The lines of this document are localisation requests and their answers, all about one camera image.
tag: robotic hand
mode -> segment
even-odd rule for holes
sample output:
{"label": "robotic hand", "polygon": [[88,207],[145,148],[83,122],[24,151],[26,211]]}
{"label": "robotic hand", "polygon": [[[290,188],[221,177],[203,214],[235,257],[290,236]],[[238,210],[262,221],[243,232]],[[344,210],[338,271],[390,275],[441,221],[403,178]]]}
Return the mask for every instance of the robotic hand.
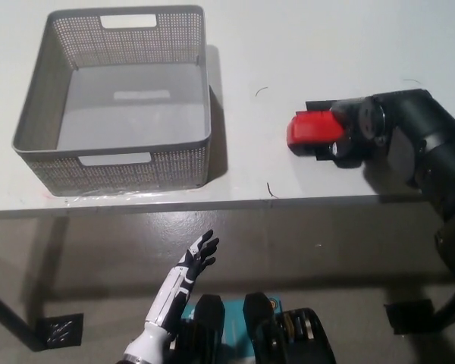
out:
{"label": "robotic hand", "polygon": [[168,344],[177,336],[197,277],[215,262],[211,256],[219,239],[209,241],[213,234],[212,230],[203,234],[170,270],[146,316],[143,333],[128,345],[118,364],[163,363]]}

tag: basket handle hole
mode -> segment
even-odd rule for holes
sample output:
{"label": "basket handle hole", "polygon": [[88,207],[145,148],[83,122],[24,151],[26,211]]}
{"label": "basket handle hole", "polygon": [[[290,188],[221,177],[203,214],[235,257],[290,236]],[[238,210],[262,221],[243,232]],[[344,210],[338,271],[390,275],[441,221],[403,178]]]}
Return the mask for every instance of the basket handle hole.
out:
{"label": "basket handle hole", "polygon": [[103,15],[99,19],[105,29],[154,28],[157,26],[155,14]]}

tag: gray floor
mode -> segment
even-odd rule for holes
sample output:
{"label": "gray floor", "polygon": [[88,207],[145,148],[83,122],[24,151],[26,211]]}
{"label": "gray floor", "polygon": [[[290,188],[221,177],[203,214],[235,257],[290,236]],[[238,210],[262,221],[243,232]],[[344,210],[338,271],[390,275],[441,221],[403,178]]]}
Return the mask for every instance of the gray floor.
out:
{"label": "gray floor", "polygon": [[22,317],[84,312],[81,347],[29,353],[0,327],[0,363],[116,362],[140,333],[171,265],[213,228],[218,261],[201,293],[279,293],[313,308],[339,363],[455,364],[455,325],[399,337],[385,303],[455,289],[434,250],[440,222],[426,204],[0,221],[0,297]]}

